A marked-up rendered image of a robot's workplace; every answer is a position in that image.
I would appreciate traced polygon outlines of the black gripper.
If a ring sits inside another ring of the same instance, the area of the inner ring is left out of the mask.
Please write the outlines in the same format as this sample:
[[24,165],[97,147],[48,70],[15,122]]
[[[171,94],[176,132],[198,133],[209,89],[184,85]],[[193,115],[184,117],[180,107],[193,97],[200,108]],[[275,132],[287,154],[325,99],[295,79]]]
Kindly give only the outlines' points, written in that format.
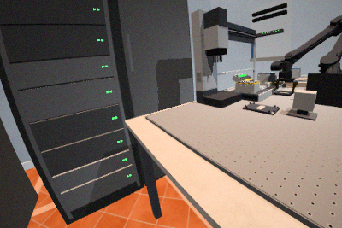
[[[298,84],[298,81],[294,81],[295,79],[294,78],[291,78],[291,79],[286,79],[285,82],[287,83],[293,83],[293,87],[292,87],[292,93],[294,92],[295,90],[295,87],[297,86]],[[294,81],[294,82],[293,82]],[[276,89],[279,89],[279,82],[280,82],[280,78],[278,78],[277,80],[275,80],[274,82],[274,85],[276,87]]]

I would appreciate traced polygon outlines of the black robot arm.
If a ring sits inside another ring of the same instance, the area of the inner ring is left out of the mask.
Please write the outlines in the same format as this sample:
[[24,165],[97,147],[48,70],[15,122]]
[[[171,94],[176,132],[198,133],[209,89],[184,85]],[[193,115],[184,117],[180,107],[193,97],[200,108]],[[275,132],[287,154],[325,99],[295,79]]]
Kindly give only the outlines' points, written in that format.
[[[299,48],[288,52],[285,54],[285,60],[274,61],[271,64],[271,71],[280,71],[279,78],[280,81],[285,81],[286,79],[292,78],[292,65],[302,58],[306,53],[314,49],[317,45],[321,44],[328,38],[332,36],[339,36],[336,44],[332,48],[331,52],[323,56],[320,59],[320,64],[318,67],[321,68],[319,72],[321,73],[342,73],[340,69],[340,60],[342,57],[342,15],[334,18],[330,21],[330,25],[324,29],[322,32],[314,36],[311,40],[300,46]],[[282,62],[283,61],[283,62]]]

